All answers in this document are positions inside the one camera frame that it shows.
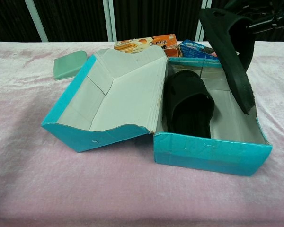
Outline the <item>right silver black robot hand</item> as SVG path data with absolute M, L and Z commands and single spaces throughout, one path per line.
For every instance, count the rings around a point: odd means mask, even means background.
M 254 34 L 284 29 L 284 0 L 230 0 L 223 9 L 250 18 L 247 28 Z

